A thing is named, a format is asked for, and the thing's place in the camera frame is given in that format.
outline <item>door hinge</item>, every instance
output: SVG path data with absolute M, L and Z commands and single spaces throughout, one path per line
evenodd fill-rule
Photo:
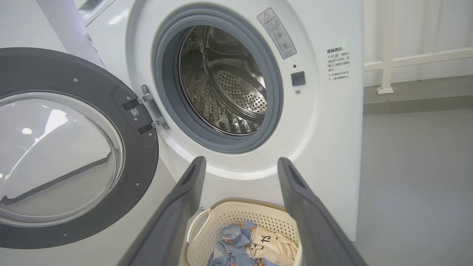
M 149 114 L 151 115 L 151 119 L 153 120 L 153 122 L 139 128 L 138 131 L 140 132 L 140 134 L 143 135 L 145 133 L 148 133 L 153 128 L 157 128 L 159 126 L 162 126 L 164 129 L 170 129 L 169 124 L 162 115 L 161 110 L 159 109 L 158 105 L 156 104 L 156 101 L 154 100 L 153 95 L 151 94 L 151 91 L 149 90 L 148 84 L 143 84 L 141 86 L 141 91 L 143 92 L 142 97 L 133 99 L 123 104 L 123 108 L 125 108 L 126 111 L 132 110 L 140 105 L 144 105 L 148 110 Z

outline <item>white fabric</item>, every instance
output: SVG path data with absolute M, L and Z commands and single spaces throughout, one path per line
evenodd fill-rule
M 258 226 L 251 234 L 251 242 L 246 248 L 250 258 L 265 258 L 279 266 L 294 266 L 297 246 L 283 235 Z

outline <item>washing machine door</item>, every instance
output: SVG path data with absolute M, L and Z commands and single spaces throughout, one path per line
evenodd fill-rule
M 149 187 L 158 139 L 138 97 L 104 69 L 36 48 L 0 49 L 0 247 L 92 236 Z

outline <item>blue clothing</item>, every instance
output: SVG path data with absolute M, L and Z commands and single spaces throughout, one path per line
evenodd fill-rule
M 277 266 L 265 258 L 251 259 L 246 247 L 251 244 L 255 223 L 245 221 L 231 224 L 220 230 L 220 241 L 215 245 L 207 266 Z

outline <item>laundry basket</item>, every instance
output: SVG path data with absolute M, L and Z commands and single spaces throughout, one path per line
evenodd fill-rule
M 196 227 L 197 224 L 201 224 L 199 222 L 201 219 L 205 219 L 202 227 Z M 258 226 L 293 241 L 298 246 L 294 266 L 302 264 L 302 245 L 299 241 L 297 224 L 283 207 L 261 201 L 229 198 L 215 203 L 194 219 L 184 246 L 184 265 L 206 266 L 219 240 L 220 229 L 232 223 L 244 221 L 253 221 Z M 195 230 L 198 232 L 191 239 Z

